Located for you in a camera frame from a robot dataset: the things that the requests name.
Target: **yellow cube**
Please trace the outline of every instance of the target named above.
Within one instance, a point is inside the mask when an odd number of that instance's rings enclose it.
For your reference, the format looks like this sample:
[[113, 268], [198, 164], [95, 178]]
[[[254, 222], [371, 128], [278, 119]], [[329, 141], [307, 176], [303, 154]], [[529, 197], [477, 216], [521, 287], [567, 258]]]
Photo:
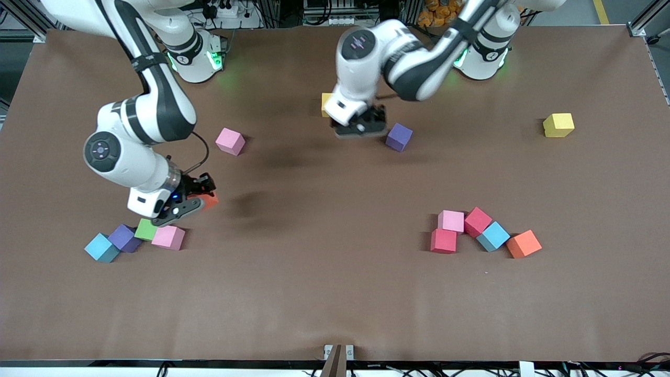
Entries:
[[575, 129], [571, 113], [551, 114], [542, 125], [548, 138], [564, 138]]
[[330, 98], [332, 93], [321, 93], [321, 116], [324, 118], [330, 117], [328, 113], [326, 113], [326, 101]]

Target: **green light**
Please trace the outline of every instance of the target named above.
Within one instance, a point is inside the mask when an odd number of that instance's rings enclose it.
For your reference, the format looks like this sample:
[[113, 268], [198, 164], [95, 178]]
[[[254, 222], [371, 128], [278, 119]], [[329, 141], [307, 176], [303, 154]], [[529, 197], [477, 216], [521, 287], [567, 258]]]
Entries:
[[174, 59], [172, 58], [172, 55], [170, 53], [167, 53], [167, 57], [170, 59], [170, 64], [172, 64], [172, 70], [177, 72], [177, 66], [174, 64]]
[[460, 68], [461, 65], [463, 65], [463, 60], [465, 60], [465, 55], [467, 55], [467, 54], [468, 54], [468, 49], [466, 48], [465, 50], [463, 50], [463, 53], [461, 54], [461, 56], [459, 56], [458, 59], [456, 59], [456, 61], [454, 62], [454, 66], [456, 68]]
[[505, 48], [505, 52], [503, 52], [502, 57], [500, 57], [500, 64], [498, 64], [498, 68], [502, 67], [505, 64], [505, 56], [507, 56], [508, 51], [509, 49]]
[[218, 52], [211, 53], [207, 51], [207, 57], [210, 60], [210, 63], [212, 64], [212, 68], [214, 70], [220, 70], [222, 67], [221, 64], [221, 55]]

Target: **red cube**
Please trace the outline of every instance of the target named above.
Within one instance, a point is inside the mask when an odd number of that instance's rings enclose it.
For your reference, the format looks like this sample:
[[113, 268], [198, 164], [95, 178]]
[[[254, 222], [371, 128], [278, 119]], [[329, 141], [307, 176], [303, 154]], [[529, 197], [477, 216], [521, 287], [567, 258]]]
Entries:
[[479, 237], [482, 232], [491, 224], [491, 216], [487, 215], [475, 207], [465, 218], [465, 232], [472, 237]]
[[430, 251], [441, 254], [455, 253], [456, 236], [457, 233], [453, 230], [435, 229], [430, 237]]

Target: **light blue cube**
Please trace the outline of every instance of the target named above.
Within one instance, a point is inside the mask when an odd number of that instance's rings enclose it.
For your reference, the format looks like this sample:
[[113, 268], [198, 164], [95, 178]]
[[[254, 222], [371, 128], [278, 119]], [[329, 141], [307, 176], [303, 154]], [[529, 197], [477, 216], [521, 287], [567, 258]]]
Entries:
[[489, 225], [482, 234], [477, 237], [484, 249], [487, 252], [493, 252], [501, 247], [509, 239], [509, 233], [503, 229], [503, 227], [498, 224], [498, 221], [494, 221]]
[[93, 257], [93, 259], [103, 263], [112, 262], [121, 252], [102, 233], [98, 233], [98, 235], [86, 245], [84, 250], [86, 250], [88, 255]]

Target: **yellow floor line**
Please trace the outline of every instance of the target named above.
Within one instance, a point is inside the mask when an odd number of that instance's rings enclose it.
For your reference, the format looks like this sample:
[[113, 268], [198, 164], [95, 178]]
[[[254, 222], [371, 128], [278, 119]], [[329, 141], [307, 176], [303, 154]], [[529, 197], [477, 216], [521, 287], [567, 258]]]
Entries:
[[605, 7], [602, 4], [602, 0], [593, 0], [593, 6], [596, 7], [596, 13], [598, 14], [600, 25], [609, 25], [610, 20], [607, 18], [607, 13], [605, 13]]

